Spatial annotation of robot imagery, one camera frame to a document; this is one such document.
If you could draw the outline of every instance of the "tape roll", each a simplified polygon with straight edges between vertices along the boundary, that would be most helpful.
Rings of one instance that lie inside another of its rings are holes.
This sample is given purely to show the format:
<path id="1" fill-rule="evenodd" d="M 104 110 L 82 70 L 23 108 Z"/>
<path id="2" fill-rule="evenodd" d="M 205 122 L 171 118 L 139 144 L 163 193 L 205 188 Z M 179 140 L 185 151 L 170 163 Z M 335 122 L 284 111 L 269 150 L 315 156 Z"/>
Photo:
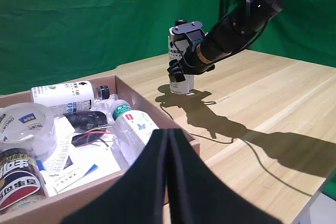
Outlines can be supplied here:
<path id="1" fill-rule="evenodd" d="M 45 161 L 56 149 L 52 111 L 38 103 L 17 103 L 0 110 L 0 151 L 23 148 Z"/>

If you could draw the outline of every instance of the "small box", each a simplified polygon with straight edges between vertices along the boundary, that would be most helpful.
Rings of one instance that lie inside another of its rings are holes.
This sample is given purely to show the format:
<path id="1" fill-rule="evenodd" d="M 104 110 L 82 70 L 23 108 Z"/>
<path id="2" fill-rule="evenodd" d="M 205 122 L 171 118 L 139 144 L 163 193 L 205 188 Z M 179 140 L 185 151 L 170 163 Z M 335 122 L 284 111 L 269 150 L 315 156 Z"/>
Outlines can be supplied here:
<path id="1" fill-rule="evenodd" d="M 142 95 L 128 86 L 118 76 L 110 75 L 87 79 L 93 85 L 108 85 L 110 93 L 118 94 L 119 99 L 126 100 L 134 109 L 142 110 L 153 119 L 157 126 L 161 129 L 181 128 L 159 108 L 146 100 Z M 30 92 L 24 91 L 4 95 L 0 97 L 0 108 L 20 103 L 31 102 Z M 199 155 L 199 142 L 182 129 L 186 138 L 190 142 L 192 148 Z M 0 223 L 19 224 L 19 223 L 60 223 L 63 217 L 69 215 L 73 211 L 85 206 L 90 201 L 97 198 L 109 187 L 111 187 L 123 174 L 125 170 L 120 170 L 106 177 L 97 179 L 85 185 L 76 187 L 59 195 L 44 199 L 30 206 L 0 216 Z"/>

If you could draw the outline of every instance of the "plastic bottle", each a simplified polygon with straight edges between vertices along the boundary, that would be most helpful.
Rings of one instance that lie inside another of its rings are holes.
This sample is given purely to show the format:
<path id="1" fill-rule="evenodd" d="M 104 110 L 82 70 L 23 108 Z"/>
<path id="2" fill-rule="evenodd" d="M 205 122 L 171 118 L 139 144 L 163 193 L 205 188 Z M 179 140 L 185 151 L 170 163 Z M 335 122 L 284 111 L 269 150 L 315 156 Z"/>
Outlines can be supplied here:
<path id="1" fill-rule="evenodd" d="M 111 114 L 115 120 L 113 138 L 131 166 L 158 126 L 147 113 L 132 109 L 125 100 L 116 100 L 111 106 Z"/>
<path id="2" fill-rule="evenodd" d="M 95 87 L 89 81 L 62 83 L 30 90 L 31 101 L 50 107 L 55 116 L 90 110 L 98 100 L 110 97 L 108 86 Z"/>

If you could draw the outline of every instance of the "green screen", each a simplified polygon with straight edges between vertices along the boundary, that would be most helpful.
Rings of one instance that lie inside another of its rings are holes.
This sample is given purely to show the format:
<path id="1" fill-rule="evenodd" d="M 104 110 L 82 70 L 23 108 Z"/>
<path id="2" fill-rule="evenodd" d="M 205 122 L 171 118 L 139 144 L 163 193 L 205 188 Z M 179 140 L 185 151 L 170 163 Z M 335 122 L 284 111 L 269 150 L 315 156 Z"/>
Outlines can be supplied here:
<path id="1" fill-rule="evenodd" d="M 235 2 L 0 0 L 0 94 L 164 54 L 176 19 L 199 20 L 209 31 L 220 10 Z M 335 67 L 334 3 L 286 0 L 250 49 Z"/>
<path id="2" fill-rule="evenodd" d="M 0 0 L 0 94 L 168 51 L 176 19 L 209 30 L 219 0 Z"/>
<path id="3" fill-rule="evenodd" d="M 236 0 L 224 0 L 224 9 Z M 336 0 L 285 0 L 283 10 L 273 18 L 250 47 L 288 58 L 336 66 Z"/>

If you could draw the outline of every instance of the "white paper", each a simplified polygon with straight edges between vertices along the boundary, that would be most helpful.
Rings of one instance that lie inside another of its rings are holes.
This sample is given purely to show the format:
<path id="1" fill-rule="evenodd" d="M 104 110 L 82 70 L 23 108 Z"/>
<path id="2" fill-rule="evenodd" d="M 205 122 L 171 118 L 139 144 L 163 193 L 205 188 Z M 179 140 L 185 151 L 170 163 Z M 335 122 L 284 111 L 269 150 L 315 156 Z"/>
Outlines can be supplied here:
<path id="1" fill-rule="evenodd" d="M 54 153 L 43 162 L 47 173 L 51 177 L 63 170 L 69 156 L 69 146 L 71 145 L 72 136 L 75 132 L 74 127 L 72 127 L 65 116 L 55 118 L 54 124 L 57 147 Z"/>
<path id="2" fill-rule="evenodd" d="M 107 147 L 102 141 L 98 140 L 96 142 L 93 142 L 92 144 L 77 148 L 77 150 L 79 150 L 83 156 L 90 159 L 94 164 L 98 166 L 98 168 L 62 190 L 61 193 L 95 181 L 99 178 L 105 177 L 120 170 L 120 167 L 110 149 L 113 143 L 113 135 L 105 134 L 101 137 L 101 139 L 103 139 L 109 147 Z"/>
<path id="3" fill-rule="evenodd" d="M 58 175 L 51 177 L 54 182 L 54 187 L 58 193 L 77 180 L 83 178 L 83 176 L 94 165 L 94 162 L 87 159 L 87 157 L 72 144 L 69 148 L 69 157 L 71 159 L 71 165 L 63 169 Z"/>

